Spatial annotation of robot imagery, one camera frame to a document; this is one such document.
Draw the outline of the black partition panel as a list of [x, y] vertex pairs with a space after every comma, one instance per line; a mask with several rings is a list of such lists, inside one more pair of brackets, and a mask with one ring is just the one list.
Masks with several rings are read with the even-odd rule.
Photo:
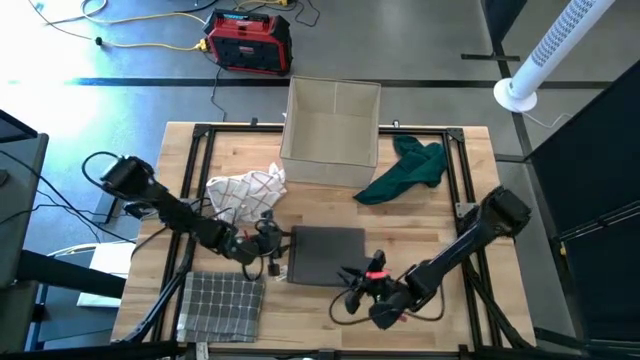
[[529, 161], [579, 335], [640, 346], [640, 60]]

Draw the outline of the red black power station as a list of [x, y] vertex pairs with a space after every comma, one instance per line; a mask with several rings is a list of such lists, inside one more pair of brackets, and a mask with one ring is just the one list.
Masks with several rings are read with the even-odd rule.
[[208, 52], [225, 70], [278, 76], [291, 70], [290, 23], [280, 15], [215, 9], [203, 32]]

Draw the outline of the white red-checked towel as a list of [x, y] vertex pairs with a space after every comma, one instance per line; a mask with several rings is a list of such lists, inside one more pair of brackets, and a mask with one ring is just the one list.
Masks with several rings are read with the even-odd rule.
[[213, 177], [206, 190], [218, 218], [228, 223], [254, 223], [287, 193], [286, 172], [275, 163], [267, 171]]

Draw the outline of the grey partition screen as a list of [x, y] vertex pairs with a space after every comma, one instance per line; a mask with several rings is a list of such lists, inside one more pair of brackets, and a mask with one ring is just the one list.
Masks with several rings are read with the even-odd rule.
[[489, 32], [492, 51], [489, 54], [462, 53], [462, 60], [520, 62], [517, 55], [506, 55], [502, 41], [512, 28], [528, 0], [480, 0]]

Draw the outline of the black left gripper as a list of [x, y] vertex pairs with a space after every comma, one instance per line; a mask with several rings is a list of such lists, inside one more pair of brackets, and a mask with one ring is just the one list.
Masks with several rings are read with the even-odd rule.
[[275, 222], [272, 210], [261, 213], [260, 218], [254, 224], [255, 234], [249, 235], [244, 232], [244, 240], [248, 244], [246, 253], [251, 260], [260, 261], [258, 276], [264, 271], [264, 259], [268, 260], [267, 273], [269, 276], [279, 276], [281, 274], [280, 265], [276, 260], [281, 258], [284, 251], [291, 248], [291, 244], [282, 245], [284, 237], [292, 237], [293, 233], [283, 231]]

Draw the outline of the black metal table frame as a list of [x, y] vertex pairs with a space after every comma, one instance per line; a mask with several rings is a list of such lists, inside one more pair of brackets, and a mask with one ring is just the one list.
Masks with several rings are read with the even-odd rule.
[[[167, 125], [158, 160], [159, 180], [173, 193], [199, 197], [207, 179], [264, 168], [279, 158], [279, 124], [182, 123]], [[438, 253], [455, 234], [456, 207], [484, 197], [498, 182], [489, 134], [484, 127], [410, 126], [409, 135], [440, 142], [449, 170], [434, 189], [414, 187], [393, 202], [364, 207], [346, 187], [292, 183], [275, 212], [283, 227], [357, 227], [368, 252], [383, 250], [393, 274]], [[475, 285], [493, 294], [512, 327], [527, 342], [534, 331], [515, 247], [500, 239], [472, 260], [476, 273], [456, 268], [444, 281], [444, 297], [427, 304], [416, 319], [381, 331], [370, 322], [336, 325], [344, 315], [335, 290], [269, 279], [255, 342], [218, 343], [213, 356], [303, 356], [316, 360], [447, 358], [471, 360], [476, 353], [505, 354], [509, 342], [485, 309]]]

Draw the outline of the beige fabric storage box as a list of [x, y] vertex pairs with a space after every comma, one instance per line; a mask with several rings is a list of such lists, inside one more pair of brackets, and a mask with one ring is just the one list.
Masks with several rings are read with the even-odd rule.
[[279, 156], [290, 182], [367, 187], [378, 165], [381, 85], [293, 76]]

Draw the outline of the white tower fan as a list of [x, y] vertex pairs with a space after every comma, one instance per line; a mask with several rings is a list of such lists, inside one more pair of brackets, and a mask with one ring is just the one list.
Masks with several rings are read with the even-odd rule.
[[536, 91], [616, 0], [571, 0], [511, 78], [493, 95], [503, 108], [524, 113], [537, 104]]

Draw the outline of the white flat board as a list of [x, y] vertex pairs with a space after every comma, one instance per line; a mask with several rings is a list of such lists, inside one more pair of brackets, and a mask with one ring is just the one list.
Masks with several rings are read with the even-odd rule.
[[[128, 278], [131, 266], [131, 256], [135, 245], [128, 242], [103, 243], [94, 249], [90, 269], [101, 271], [110, 275]], [[106, 297], [82, 292], [76, 305], [79, 307], [118, 308], [120, 298]]]

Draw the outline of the grey desk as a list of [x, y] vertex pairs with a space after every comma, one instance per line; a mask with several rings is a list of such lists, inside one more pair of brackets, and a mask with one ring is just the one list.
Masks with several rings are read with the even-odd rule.
[[0, 289], [14, 282], [48, 141], [0, 109]]

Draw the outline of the dark grey plain towel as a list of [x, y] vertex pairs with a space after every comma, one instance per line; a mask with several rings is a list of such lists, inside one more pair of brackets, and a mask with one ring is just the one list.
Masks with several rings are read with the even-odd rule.
[[291, 228], [287, 281], [308, 286], [341, 287], [343, 267], [364, 271], [365, 230], [345, 227]]

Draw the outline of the grey white-grid towel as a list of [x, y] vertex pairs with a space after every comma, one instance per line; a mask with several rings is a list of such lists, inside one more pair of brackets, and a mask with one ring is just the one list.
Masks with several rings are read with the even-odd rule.
[[188, 273], [176, 325], [177, 340], [255, 342], [265, 288], [262, 277], [248, 281], [242, 273]]

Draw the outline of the dark green towel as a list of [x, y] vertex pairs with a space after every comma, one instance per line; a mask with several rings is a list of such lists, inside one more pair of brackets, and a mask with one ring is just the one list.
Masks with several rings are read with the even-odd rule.
[[353, 196], [363, 205], [378, 205], [396, 199], [416, 184], [435, 188], [447, 169], [444, 146], [432, 142], [422, 144], [416, 137], [393, 137], [398, 161], [364, 190]]

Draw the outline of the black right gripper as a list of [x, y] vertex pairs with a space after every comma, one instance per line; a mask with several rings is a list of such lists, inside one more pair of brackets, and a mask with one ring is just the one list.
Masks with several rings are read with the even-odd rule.
[[347, 279], [348, 292], [345, 298], [346, 311], [353, 315], [359, 309], [364, 295], [371, 297], [375, 304], [388, 303], [392, 292], [397, 289], [388, 270], [385, 269], [386, 255], [377, 250], [364, 269], [341, 266], [338, 276]]

